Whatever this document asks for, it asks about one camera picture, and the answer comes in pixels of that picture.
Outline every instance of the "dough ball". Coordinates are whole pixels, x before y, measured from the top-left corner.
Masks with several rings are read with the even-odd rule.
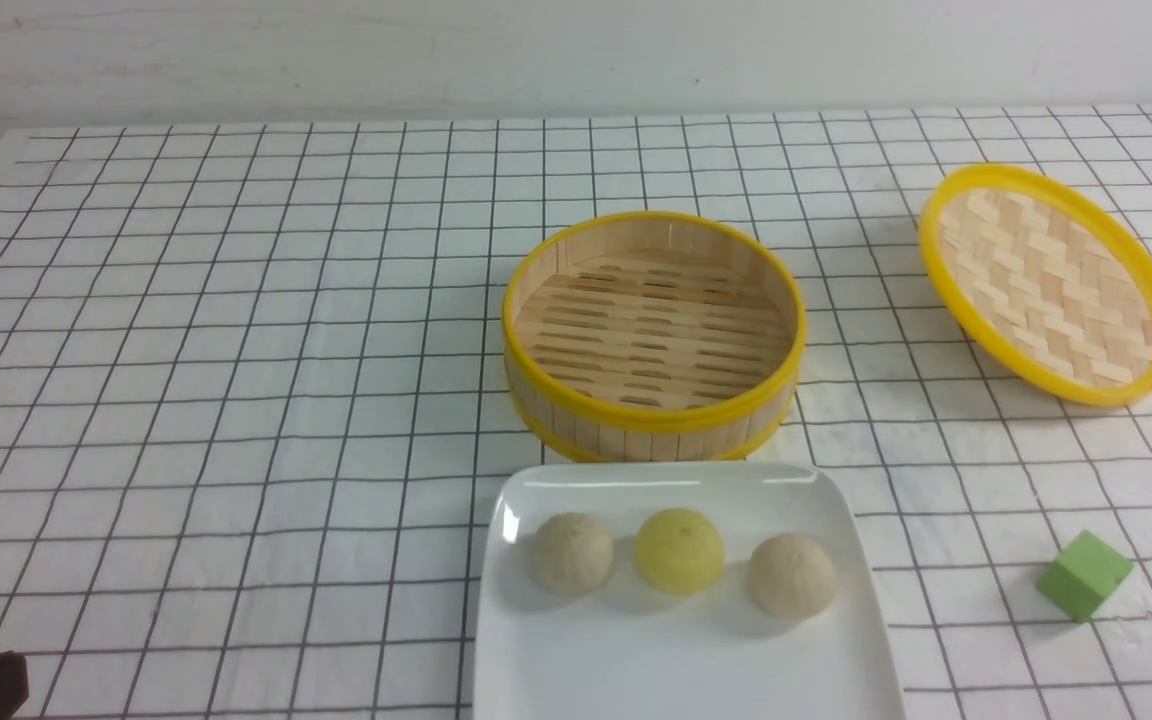
[[[616,541],[607,525],[584,511],[563,511],[536,530],[531,575],[554,594],[585,594],[607,582],[614,552]]]
[[[812,617],[833,602],[836,592],[833,562],[812,538],[796,535],[768,538],[749,559],[749,596],[776,617]]]

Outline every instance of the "table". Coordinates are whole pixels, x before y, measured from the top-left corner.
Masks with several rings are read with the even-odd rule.
[[[1152,396],[1001,369],[915,214],[982,160],[1152,251],[1152,105],[67,128],[0,141],[0,651],[21,717],[470,717],[494,495],[558,462],[499,310],[548,233],[635,209],[755,233],[810,309],[797,407],[867,544],[914,719],[1152,717]],[[1033,590],[1082,529],[1139,569]]]

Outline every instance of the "yellow plastic rim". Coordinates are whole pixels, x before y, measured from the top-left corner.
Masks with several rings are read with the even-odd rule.
[[[969,336],[986,348],[987,353],[995,356],[1011,372],[1066,400],[1082,402],[1085,406],[1126,406],[1152,392],[1152,364],[1139,378],[1124,386],[1098,388],[1075,382],[1070,378],[1052,372],[1037,359],[1011,346],[992,324],[977,313],[972,302],[958,288],[941,258],[940,217],[954,197],[978,188],[1000,188],[1028,195],[1034,200],[1046,202],[1053,209],[1060,210],[1074,222],[1082,223],[1101,241],[1119,263],[1123,264],[1126,272],[1132,275],[1132,280],[1146,300],[1149,313],[1152,314],[1152,256],[1149,256],[1149,250],[1144,249],[1123,225],[1117,223],[1105,210],[1098,209],[1092,200],[1085,199],[1053,179],[1010,165],[980,164],[952,173],[945,179],[924,206],[918,229],[923,260],[927,265],[932,286],[940,291],[945,305],[950,309],[957,323],[963,325]]]
[[[756,384],[753,388],[741,393],[736,397],[728,397],[728,400],[717,402],[713,406],[691,407],[691,409],[687,410],[653,411],[639,409],[638,407],[614,406],[611,402],[585,397],[550,377],[548,373],[540,370],[540,365],[536,364],[536,361],[531,359],[531,356],[526,355],[522,342],[518,340],[515,327],[513,327],[509,306],[513,306],[513,296],[517,291],[518,278],[522,278],[526,273],[526,268],[536,262],[536,258],[539,258],[550,247],[556,245],[577,232],[585,232],[589,228],[604,223],[620,223],[626,220],[653,218],[673,220],[673,222],[681,223],[705,225],[705,227],[713,229],[713,232],[721,232],[727,237],[744,243],[744,245],[758,253],[760,258],[768,262],[776,270],[781,281],[790,288],[790,296],[794,300],[795,319],[794,342],[791,342],[790,351],[767,379]],[[806,347],[808,338],[808,313],[803,306],[803,293],[799,291],[799,287],[794,282],[794,276],[788,273],[780,258],[765,249],[765,247],[759,245],[755,238],[746,236],[745,233],[737,232],[735,228],[727,227],[727,225],[717,223],[713,220],[695,215],[664,213],[664,211],[654,210],[639,211],[639,213],[604,215],[602,218],[586,220],[584,223],[573,225],[573,227],[563,232],[554,233],[550,240],[540,243],[522,260],[518,268],[513,273],[513,278],[509,279],[509,286],[503,291],[503,310],[500,313],[500,324],[503,327],[503,347],[506,347],[506,351],[517,362],[518,370],[524,376],[529,386],[540,392],[545,397],[548,397],[550,402],[553,402],[554,406],[562,407],[562,409],[579,415],[582,418],[594,420],[594,423],[599,424],[616,425],[617,429],[641,433],[685,433],[691,432],[691,430],[712,429],[714,425],[721,425],[728,423],[728,420],[735,420],[742,415],[746,415],[751,406],[761,404],[763,401],[776,395],[788,382],[794,381],[799,362],[803,361],[803,350]]]
[[[522,419],[522,424],[526,425],[526,429],[531,430],[531,434],[535,434],[536,437],[540,438],[540,442],[544,442],[544,445],[550,447],[551,450],[556,452],[558,455],[562,455],[563,457],[570,460],[571,462],[623,462],[624,461],[624,460],[607,458],[599,455],[594,455],[592,452],[589,450],[582,450],[579,447],[576,447],[575,445],[564,441],[563,438],[551,433],[545,427],[541,427],[540,423],[538,423],[536,418],[532,418],[531,414],[526,412],[525,407],[523,407],[521,402],[518,402],[518,396],[516,396],[515,393],[513,393],[513,391],[509,391],[509,402],[513,403],[513,410],[515,410],[516,414],[518,415],[518,418]],[[733,447],[728,452],[723,452],[722,455],[708,457],[708,460],[744,460],[745,456],[749,456],[750,452],[758,450],[759,447],[763,447],[763,444],[772,439],[773,434],[776,433],[776,430],[781,429],[781,423],[783,423],[786,416],[790,414],[790,410],[788,410],[790,409],[790,407],[794,407],[793,402],[786,407],[785,414],[778,416],[774,423],[768,425],[767,429],[756,434],[753,438],[750,438],[749,441],[745,441],[740,446]]]

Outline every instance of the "white square plate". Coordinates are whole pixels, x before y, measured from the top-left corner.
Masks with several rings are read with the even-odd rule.
[[[704,511],[727,569],[708,591],[658,593],[634,566],[634,535],[667,507]],[[607,585],[579,600],[526,573],[530,536],[559,511],[590,511],[617,537]],[[812,536],[838,597],[796,626],[745,593],[745,566],[776,533]],[[550,465],[510,478],[483,568],[473,712],[492,720],[668,717],[901,720],[900,683],[847,502],[820,470],[760,462]]]

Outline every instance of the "green cube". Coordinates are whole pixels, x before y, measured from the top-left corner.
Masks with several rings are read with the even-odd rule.
[[[1132,573],[1132,561],[1083,530],[1038,578],[1038,592],[1075,623],[1086,623]]]

